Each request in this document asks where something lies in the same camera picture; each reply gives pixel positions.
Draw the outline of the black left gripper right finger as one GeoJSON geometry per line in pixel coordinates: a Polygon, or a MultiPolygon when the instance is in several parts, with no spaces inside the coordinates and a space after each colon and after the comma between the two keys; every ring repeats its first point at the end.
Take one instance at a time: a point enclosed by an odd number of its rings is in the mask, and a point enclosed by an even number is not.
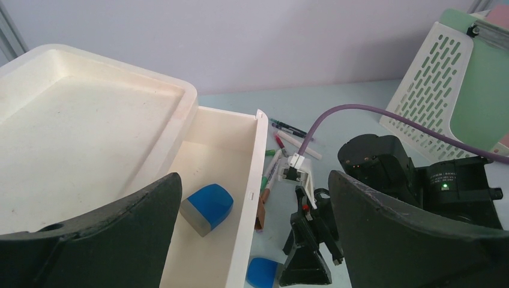
{"type": "Polygon", "coordinates": [[[333,170],[328,187],[352,287],[507,287],[508,232],[427,212],[333,170]]]}

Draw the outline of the pink clipboard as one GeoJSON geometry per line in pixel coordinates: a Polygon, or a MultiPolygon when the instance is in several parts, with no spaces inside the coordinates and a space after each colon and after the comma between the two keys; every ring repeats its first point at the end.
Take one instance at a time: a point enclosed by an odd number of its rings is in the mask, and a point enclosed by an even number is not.
{"type": "Polygon", "coordinates": [[[504,29],[509,29],[508,4],[497,4],[494,6],[485,20],[504,29]]]}

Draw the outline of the green clipboard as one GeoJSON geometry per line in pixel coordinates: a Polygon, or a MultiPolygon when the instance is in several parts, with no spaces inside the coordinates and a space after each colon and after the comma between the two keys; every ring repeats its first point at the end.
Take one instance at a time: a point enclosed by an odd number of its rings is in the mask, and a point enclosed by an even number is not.
{"type": "Polygon", "coordinates": [[[508,135],[508,29],[454,9],[439,22],[467,36],[473,45],[450,121],[460,141],[499,155],[508,135]]]}

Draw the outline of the white drawer cabinet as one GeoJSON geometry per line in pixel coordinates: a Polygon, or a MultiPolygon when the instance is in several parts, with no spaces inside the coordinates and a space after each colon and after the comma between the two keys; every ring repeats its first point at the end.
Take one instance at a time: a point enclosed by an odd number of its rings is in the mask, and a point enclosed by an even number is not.
{"type": "Polygon", "coordinates": [[[242,287],[268,118],[200,106],[188,82],[60,44],[1,67],[1,236],[36,232],[177,173],[233,197],[201,237],[178,211],[158,287],[242,287]]]}

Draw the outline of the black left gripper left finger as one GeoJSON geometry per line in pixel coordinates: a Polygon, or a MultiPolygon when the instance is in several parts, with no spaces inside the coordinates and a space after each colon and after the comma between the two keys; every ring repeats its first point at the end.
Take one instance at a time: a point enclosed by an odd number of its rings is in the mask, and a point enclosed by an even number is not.
{"type": "Polygon", "coordinates": [[[36,232],[1,236],[2,287],[158,287],[182,180],[139,191],[36,232]]]}

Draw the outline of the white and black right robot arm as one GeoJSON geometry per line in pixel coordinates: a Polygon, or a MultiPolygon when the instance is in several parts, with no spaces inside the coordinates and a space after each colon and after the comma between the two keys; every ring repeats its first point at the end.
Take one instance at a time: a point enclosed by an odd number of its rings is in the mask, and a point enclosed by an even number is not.
{"type": "Polygon", "coordinates": [[[415,167],[394,136],[364,134],[338,151],[328,187],[295,190],[281,286],[330,285],[319,251],[353,287],[507,287],[508,232],[484,157],[415,167]]]}

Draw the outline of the blue eraser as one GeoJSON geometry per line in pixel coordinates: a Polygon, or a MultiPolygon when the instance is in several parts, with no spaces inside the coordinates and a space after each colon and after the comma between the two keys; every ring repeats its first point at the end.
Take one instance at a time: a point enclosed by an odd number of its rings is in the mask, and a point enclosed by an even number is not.
{"type": "Polygon", "coordinates": [[[263,257],[254,257],[249,261],[246,282],[257,288],[279,287],[278,275],[281,263],[263,257]]]}
{"type": "Polygon", "coordinates": [[[225,188],[209,184],[184,199],[179,212],[201,237],[205,237],[229,216],[233,204],[233,197],[225,188]]]}

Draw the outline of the red transparent pen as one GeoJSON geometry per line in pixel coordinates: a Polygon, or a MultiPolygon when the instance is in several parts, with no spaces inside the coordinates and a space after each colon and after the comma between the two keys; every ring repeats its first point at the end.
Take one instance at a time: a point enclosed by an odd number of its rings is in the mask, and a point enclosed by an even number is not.
{"type": "Polygon", "coordinates": [[[278,144],[279,148],[281,149],[283,156],[288,157],[289,154],[288,154],[286,147],[285,147],[284,143],[282,142],[280,136],[276,133],[276,134],[274,134],[274,138],[275,138],[275,141],[278,144]]]}

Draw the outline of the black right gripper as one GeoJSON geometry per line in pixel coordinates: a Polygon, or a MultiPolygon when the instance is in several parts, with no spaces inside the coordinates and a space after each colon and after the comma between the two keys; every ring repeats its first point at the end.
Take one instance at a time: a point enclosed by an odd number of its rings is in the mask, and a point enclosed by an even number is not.
{"type": "Polygon", "coordinates": [[[319,244],[326,245],[336,266],[342,264],[344,259],[330,193],[325,188],[315,189],[315,209],[304,187],[295,187],[295,194],[298,209],[291,215],[292,230],[283,247],[288,258],[278,276],[279,286],[330,285],[333,279],[319,252],[319,244]],[[294,244],[303,247],[292,248],[294,244]]]}

